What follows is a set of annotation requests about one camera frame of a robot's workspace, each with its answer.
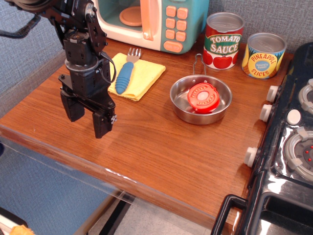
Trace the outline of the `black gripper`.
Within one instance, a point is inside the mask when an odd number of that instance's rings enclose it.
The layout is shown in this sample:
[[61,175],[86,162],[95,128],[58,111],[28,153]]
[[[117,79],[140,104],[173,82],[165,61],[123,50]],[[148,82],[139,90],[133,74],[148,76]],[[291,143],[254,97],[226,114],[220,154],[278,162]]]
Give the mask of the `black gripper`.
[[76,65],[65,60],[70,75],[60,75],[61,101],[67,117],[75,122],[90,110],[95,137],[102,138],[112,130],[116,121],[115,103],[108,94],[111,81],[110,60],[92,59],[89,65]]

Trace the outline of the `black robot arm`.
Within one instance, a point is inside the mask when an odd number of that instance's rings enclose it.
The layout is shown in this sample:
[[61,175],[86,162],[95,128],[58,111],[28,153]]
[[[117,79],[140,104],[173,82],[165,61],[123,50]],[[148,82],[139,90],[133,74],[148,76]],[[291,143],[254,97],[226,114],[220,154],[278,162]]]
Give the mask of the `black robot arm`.
[[10,6],[34,14],[16,32],[1,31],[2,37],[24,38],[42,17],[55,27],[66,53],[69,75],[60,75],[61,100],[70,121],[92,112],[95,137],[102,138],[116,121],[115,103],[108,88],[116,78],[112,59],[103,51],[107,35],[101,29],[97,8],[91,0],[9,0]]

